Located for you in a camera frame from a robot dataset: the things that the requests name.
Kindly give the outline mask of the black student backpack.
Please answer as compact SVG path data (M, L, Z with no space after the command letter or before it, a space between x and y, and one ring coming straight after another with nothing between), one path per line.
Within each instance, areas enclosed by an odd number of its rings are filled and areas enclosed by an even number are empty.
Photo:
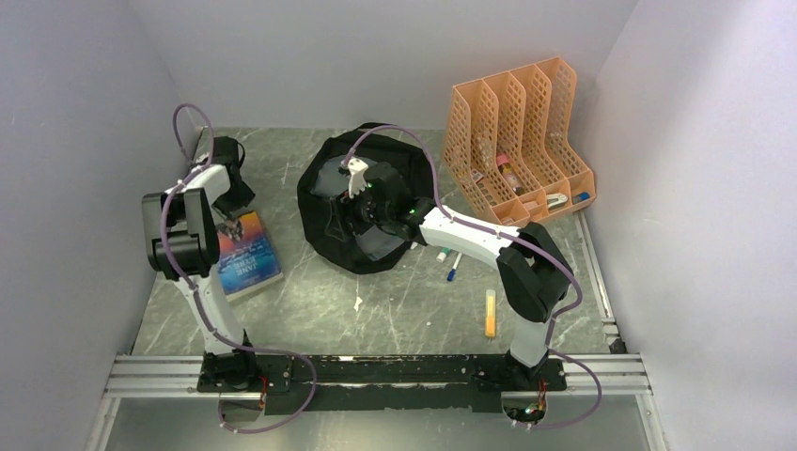
M332 199L346 192L348 177L339 172L351 146L366 131L368 135L354 156L369 165L386 162L407 182L413 194L433 196L430 161L422 148L382 134L383 125L367 122L358 128L326 139L297 184L297 202L306 241L330 263L354 274L385 272L396 266L411 244L383 233L376 227L363 235L329 234L336 224Z

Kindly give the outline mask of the blue orange paperback book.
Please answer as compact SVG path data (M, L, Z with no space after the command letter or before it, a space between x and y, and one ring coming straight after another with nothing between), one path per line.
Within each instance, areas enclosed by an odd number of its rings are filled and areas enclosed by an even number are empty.
M255 211L227 219L216 230L220 245L217 271L231 303L283 278L269 233Z

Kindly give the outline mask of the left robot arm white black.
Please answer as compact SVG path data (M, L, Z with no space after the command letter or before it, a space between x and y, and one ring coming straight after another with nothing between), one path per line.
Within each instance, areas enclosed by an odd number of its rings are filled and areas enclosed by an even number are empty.
M242 181L244 156L236 139L215 137L185 180L141 202L148 263L184 296L202 332L201 376L239 391L257 384L260 364L222 287L216 227L254 198Z

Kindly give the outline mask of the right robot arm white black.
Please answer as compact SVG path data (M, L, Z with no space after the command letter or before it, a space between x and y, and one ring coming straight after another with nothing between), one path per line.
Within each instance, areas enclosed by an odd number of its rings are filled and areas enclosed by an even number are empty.
M406 242L457 251L498 271L515 316L509 381L531 388L549 356L549 328L573 274L544 226L495 225L415 196L388 163L350 158L338 171L348 183L334 204L330 233L346 238L371 228Z

